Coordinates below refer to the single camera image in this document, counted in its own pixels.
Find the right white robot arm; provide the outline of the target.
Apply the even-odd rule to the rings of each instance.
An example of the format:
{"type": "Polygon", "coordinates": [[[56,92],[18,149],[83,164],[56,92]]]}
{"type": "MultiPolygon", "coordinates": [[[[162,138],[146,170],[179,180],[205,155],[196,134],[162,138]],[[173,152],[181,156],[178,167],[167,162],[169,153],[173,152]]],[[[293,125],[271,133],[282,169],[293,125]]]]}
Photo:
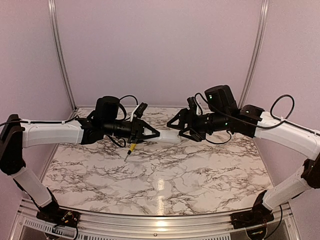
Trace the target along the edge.
{"type": "Polygon", "coordinates": [[[211,87],[204,92],[203,100],[210,113],[198,115],[195,97],[188,98],[188,108],[180,110],[167,127],[179,131],[179,135],[195,142],[201,142],[214,132],[228,131],[250,138],[265,139],[306,156],[303,166],[292,176],[272,189],[260,193],[247,219],[258,224],[267,213],[289,199],[309,189],[320,187],[320,135],[287,119],[278,118],[254,106],[238,108],[228,85],[211,87]]]}

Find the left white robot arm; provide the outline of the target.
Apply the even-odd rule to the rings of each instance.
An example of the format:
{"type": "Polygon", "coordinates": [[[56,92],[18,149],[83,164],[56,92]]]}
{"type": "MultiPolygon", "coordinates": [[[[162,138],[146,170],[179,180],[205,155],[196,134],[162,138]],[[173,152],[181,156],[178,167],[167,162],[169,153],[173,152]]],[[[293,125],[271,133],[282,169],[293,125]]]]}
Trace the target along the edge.
{"type": "Polygon", "coordinates": [[[105,136],[125,139],[129,144],[157,138],[160,132],[141,119],[146,108],[147,104],[141,103],[130,120],[118,119],[119,109],[126,112],[121,100],[114,96],[103,96],[85,118],[32,121],[12,114],[1,124],[0,170],[12,177],[51,222],[58,223],[63,219],[63,211],[50,190],[26,167],[23,149],[46,144],[90,145],[105,136]]]}

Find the white remote control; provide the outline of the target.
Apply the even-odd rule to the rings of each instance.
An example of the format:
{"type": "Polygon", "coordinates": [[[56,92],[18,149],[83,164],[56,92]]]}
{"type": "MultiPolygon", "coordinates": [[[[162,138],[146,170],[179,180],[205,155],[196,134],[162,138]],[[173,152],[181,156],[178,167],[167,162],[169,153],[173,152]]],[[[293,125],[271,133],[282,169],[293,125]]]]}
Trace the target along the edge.
{"type": "Polygon", "coordinates": [[[181,137],[177,131],[162,130],[159,135],[159,142],[177,144],[181,142],[181,137]]]}

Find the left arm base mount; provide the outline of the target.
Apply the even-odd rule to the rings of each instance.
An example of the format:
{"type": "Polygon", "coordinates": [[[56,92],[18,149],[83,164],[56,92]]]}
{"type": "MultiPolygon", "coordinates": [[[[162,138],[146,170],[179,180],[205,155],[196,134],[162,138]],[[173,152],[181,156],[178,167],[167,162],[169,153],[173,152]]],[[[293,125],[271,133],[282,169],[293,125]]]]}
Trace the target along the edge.
{"type": "Polygon", "coordinates": [[[36,217],[57,226],[75,228],[78,226],[80,213],[78,211],[60,208],[57,202],[52,201],[44,207],[39,207],[36,217]]]}

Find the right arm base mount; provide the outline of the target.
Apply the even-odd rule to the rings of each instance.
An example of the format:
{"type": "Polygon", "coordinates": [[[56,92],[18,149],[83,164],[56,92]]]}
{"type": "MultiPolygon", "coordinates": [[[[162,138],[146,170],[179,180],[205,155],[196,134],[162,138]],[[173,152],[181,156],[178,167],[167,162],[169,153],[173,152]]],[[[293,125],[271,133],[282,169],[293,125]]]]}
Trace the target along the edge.
{"type": "Polygon", "coordinates": [[[263,196],[260,194],[251,210],[232,213],[230,219],[234,229],[241,229],[266,224],[275,218],[272,211],[263,206],[263,196]]]}

